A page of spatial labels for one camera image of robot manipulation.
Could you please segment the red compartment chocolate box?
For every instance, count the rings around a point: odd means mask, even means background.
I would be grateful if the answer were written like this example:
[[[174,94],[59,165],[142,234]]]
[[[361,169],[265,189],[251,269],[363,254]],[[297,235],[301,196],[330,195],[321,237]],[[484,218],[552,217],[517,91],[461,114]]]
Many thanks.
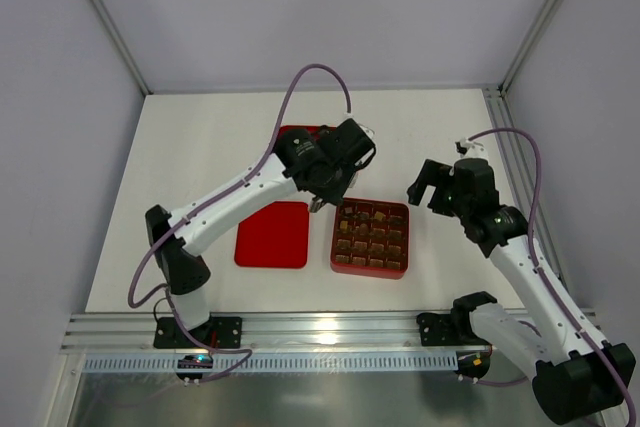
[[[351,207],[352,214],[342,214]],[[366,220],[354,218],[366,212]],[[385,221],[375,219],[382,212]],[[349,222],[349,230],[341,231],[339,223]],[[360,198],[346,198],[336,208],[330,243],[330,266],[340,274],[388,280],[401,279],[409,267],[409,208],[403,203]]]

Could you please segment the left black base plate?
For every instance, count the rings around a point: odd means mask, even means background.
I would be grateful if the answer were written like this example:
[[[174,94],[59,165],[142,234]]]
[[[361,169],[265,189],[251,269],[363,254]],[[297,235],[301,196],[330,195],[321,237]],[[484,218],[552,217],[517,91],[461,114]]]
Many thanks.
[[[242,335],[241,317],[211,316],[208,321],[190,331],[199,343],[219,349],[239,349]],[[153,340],[156,349],[196,348],[178,327],[173,317],[161,317],[156,322]]]

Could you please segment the left aluminium frame post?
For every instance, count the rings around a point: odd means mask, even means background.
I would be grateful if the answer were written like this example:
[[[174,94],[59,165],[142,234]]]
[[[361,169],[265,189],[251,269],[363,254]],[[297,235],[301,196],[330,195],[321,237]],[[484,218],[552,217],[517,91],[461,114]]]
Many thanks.
[[[152,94],[152,89],[149,87],[147,81],[135,61],[131,50],[125,42],[120,29],[117,27],[114,19],[109,12],[104,0],[87,0],[93,9],[98,21],[106,34],[107,38],[115,48],[120,60],[128,71],[130,77],[136,84],[141,94],[146,97]]]

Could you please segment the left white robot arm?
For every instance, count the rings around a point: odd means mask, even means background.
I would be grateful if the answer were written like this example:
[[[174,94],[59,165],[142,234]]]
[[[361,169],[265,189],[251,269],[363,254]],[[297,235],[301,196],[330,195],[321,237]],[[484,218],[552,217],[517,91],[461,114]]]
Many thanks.
[[[311,195],[309,211],[340,206],[357,173],[376,154],[374,133],[348,118],[322,134],[295,128],[227,184],[189,206],[145,214],[150,251],[161,269],[172,308],[187,331],[208,322],[204,286],[211,277],[202,255],[219,237],[268,205],[298,192]]]

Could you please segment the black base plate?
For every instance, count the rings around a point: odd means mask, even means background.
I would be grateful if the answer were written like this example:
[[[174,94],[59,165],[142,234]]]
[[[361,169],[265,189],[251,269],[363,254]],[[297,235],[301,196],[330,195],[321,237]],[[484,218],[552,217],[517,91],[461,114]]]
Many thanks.
[[[190,331],[199,343],[219,349],[239,349],[242,335],[241,317],[211,316],[208,321]],[[156,322],[153,340],[156,349],[196,348],[178,327],[173,317],[161,317]]]
[[[444,347],[455,344],[456,337],[449,314],[423,312],[416,316],[416,323],[423,347]]]

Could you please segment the red chocolate tray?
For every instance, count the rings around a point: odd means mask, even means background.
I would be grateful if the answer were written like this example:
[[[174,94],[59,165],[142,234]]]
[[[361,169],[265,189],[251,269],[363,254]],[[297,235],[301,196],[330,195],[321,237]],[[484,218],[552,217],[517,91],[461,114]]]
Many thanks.
[[[277,139],[281,139],[288,132],[292,131],[302,131],[307,132],[314,139],[319,138],[322,135],[326,135],[329,132],[335,130],[333,126],[328,125],[284,125],[279,128]]]

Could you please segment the aluminium frame post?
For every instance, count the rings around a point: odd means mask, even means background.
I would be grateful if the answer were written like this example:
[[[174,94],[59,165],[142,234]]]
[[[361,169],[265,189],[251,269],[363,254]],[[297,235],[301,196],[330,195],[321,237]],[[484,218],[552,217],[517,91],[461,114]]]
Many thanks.
[[[135,61],[131,50],[125,42],[120,29],[117,27],[114,19],[109,12],[104,0],[87,0],[93,9],[98,21],[106,34],[107,38],[115,48],[120,60],[128,71],[130,77],[136,84],[141,94],[146,97],[152,94],[152,89],[149,87],[147,81]]]
[[[564,0],[543,1],[499,85],[499,92],[502,96],[506,96],[514,85],[537,44],[540,42],[554,19],[554,16],[561,7],[563,1]]]

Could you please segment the red box lid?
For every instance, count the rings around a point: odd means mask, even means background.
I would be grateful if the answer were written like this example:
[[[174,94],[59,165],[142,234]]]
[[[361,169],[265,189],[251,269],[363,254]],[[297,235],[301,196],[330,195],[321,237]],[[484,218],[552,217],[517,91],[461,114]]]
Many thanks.
[[[301,269],[308,260],[309,230],[305,203],[271,203],[238,225],[234,261],[245,268]]]

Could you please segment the metal tweezers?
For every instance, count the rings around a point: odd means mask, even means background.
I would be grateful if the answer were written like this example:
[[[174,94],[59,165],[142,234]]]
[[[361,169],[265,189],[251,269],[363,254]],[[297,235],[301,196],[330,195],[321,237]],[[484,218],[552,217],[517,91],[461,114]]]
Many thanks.
[[[309,204],[309,212],[316,213],[319,209],[322,208],[322,201],[318,199],[313,199]]]

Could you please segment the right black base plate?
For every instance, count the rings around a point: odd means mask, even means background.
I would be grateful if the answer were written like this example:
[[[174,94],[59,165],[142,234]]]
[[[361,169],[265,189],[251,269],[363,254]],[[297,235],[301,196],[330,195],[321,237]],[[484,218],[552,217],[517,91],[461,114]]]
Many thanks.
[[[449,314],[423,312],[416,316],[416,323],[423,347],[444,347],[455,344],[456,337]]]

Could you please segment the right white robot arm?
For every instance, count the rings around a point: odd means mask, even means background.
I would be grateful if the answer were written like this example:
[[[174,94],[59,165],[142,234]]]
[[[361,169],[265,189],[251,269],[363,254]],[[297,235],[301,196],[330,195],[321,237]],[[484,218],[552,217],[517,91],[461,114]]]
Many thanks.
[[[450,325],[466,342],[486,341],[501,351],[530,381],[534,396],[557,425],[626,404],[628,423],[636,421],[628,386],[636,359],[624,344],[611,344],[577,307],[528,236],[519,209],[501,203],[494,171],[480,158],[449,166],[426,160],[407,190],[419,205],[459,220],[464,234],[514,289],[535,327],[509,315],[492,295],[481,291],[454,300]]]

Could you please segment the right aluminium frame post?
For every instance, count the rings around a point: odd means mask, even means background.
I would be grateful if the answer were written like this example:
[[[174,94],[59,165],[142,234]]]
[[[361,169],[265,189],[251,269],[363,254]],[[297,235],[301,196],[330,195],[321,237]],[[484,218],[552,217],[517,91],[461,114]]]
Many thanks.
[[[514,85],[537,44],[540,42],[554,19],[554,16],[561,7],[563,1],[564,0],[543,1],[499,85],[499,92],[502,96],[506,96]]]

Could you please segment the aluminium mounting rail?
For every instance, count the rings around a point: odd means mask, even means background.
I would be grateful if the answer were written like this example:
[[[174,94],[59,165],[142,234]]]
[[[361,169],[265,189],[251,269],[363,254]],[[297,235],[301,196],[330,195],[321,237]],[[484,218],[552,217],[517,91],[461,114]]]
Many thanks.
[[[239,345],[256,351],[391,350],[421,346],[416,311],[241,313]],[[71,317],[64,353],[135,352],[152,347],[150,314],[95,313]]]

